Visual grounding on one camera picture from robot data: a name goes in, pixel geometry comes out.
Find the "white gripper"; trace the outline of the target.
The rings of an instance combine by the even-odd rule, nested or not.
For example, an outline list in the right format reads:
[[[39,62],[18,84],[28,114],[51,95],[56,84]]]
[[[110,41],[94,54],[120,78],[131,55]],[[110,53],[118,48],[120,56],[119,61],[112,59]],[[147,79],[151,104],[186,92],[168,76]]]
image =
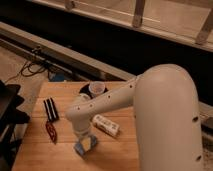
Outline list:
[[[76,135],[76,137],[78,139],[83,139],[84,138],[81,141],[81,144],[82,144],[82,147],[83,147],[83,149],[85,151],[88,151],[88,150],[91,149],[91,144],[92,144],[91,138],[87,137],[87,136],[89,136],[91,134],[91,128],[87,128],[87,129],[84,129],[84,130],[77,130],[77,129],[75,129],[74,130],[74,134]]]

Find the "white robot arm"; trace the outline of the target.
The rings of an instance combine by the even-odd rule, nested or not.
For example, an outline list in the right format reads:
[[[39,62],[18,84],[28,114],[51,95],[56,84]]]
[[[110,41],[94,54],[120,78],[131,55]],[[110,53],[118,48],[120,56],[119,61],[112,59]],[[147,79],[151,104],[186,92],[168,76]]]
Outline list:
[[[154,66],[66,112],[76,136],[90,134],[90,119],[131,106],[140,171],[203,171],[199,100],[190,74],[174,64]]]

